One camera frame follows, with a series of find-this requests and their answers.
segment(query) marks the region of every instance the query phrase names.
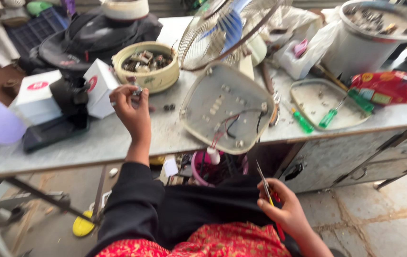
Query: red patterned fabric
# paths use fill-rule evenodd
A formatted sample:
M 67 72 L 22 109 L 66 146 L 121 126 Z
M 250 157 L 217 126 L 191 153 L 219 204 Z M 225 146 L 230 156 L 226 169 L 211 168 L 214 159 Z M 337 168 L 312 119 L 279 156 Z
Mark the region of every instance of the red patterned fabric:
M 96 257 L 291 257 L 280 243 L 272 225 L 252 223 L 203 225 L 187 242 L 179 243 L 172 251 L 145 240 L 120 240 L 104 248 Z

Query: black bag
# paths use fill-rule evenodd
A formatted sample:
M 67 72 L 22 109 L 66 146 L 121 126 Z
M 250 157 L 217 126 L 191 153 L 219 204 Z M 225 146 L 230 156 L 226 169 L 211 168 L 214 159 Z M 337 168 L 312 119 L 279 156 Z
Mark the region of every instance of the black bag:
M 73 17 L 67 30 L 45 39 L 39 57 L 61 73 L 82 77 L 96 59 L 111 65 L 121 49 L 143 41 L 155 41 L 162 24 L 153 14 L 133 22 L 108 19 L 100 7 Z

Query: hand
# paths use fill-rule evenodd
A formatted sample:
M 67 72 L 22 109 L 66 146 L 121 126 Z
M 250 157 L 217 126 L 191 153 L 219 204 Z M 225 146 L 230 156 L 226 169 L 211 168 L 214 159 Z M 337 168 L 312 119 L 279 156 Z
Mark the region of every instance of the hand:
M 113 108 L 116 115 L 127 128 L 132 137 L 132 142 L 143 142 L 150 146 L 151 120 L 148 111 L 148 97 L 150 92 L 147 88 L 139 97 L 138 108 L 132 105 L 132 92 L 137 90 L 135 85 L 122 85 L 110 93 L 110 102 L 115 102 Z
M 269 187 L 275 191 L 280 198 L 282 208 L 279 209 L 270 205 L 267 198 L 268 196 L 264 190 L 264 185 L 260 182 L 257 185 L 257 188 L 261 191 L 257 205 L 262 211 L 270 219 L 280 224 L 281 228 L 295 240 L 306 237 L 309 233 L 313 233 L 313 229 L 309 225 L 303 213 L 302 206 L 294 192 L 276 178 L 267 178 L 266 180 Z

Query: plastic crate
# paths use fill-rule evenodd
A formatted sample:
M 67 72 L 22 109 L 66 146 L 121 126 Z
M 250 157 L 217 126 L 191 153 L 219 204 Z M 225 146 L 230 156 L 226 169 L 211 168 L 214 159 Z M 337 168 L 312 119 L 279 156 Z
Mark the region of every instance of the plastic crate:
M 29 57 L 29 51 L 40 45 L 47 37 L 65 30 L 69 19 L 62 17 L 53 7 L 43 10 L 40 15 L 18 27 L 6 27 L 7 34 L 22 57 Z

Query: metal bucket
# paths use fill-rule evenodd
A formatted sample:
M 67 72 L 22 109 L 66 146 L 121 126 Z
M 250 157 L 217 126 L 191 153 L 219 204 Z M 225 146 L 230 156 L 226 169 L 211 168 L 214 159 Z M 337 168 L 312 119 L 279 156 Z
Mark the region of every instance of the metal bucket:
M 344 10 L 355 6 L 388 11 L 407 20 L 407 6 L 404 5 L 360 0 L 344 3 L 339 12 L 344 25 L 322 58 L 326 68 L 341 80 L 376 72 L 401 43 L 407 42 L 407 35 L 373 34 L 360 29 L 344 14 Z

